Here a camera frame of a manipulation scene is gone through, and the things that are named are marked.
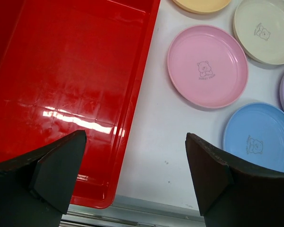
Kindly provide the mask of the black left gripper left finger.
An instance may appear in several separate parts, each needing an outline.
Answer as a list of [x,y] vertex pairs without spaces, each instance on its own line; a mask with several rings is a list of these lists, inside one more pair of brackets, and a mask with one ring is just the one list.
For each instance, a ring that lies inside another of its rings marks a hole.
[[67,213],[87,136],[77,130],[0,162],[0,227],[57,227]]

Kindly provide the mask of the pink bear plate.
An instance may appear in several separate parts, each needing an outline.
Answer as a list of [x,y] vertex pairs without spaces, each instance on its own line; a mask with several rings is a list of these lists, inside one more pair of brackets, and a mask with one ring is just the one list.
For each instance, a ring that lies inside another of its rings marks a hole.
[[237,101],[249,78],[240,44],[226,31],[210,25],[181,31],[169,47],[167,68],[176,90],[206,109],[224,108]]

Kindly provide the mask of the orange plate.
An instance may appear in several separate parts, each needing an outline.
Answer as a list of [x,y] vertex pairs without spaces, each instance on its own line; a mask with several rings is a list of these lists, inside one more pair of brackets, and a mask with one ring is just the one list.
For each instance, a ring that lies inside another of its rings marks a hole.
[[173,2],[191,13],[210,14],[225,8],[231,0],[173,0]]

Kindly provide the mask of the blue bear plate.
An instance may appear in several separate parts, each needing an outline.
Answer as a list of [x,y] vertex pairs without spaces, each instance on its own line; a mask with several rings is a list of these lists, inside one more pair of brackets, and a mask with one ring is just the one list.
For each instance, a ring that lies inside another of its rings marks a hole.
[[284,112],[267,103],[241,107],[226,124],[222,147],[255,165],[284,173]]

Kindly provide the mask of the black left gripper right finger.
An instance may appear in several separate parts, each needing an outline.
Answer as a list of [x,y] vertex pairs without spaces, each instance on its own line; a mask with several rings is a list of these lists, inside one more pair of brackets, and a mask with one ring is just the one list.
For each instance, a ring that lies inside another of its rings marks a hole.
[[188,133],[186,155],[208,227],[284,227],[284,173],[261,167]]

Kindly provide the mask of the cream bear plate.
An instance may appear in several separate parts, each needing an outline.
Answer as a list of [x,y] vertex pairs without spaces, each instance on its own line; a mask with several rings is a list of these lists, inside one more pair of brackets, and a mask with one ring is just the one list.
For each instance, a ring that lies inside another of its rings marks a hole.
[[233,30],[249,57],[264,64],[284,64],[283,0],[243,0],[235,10]]

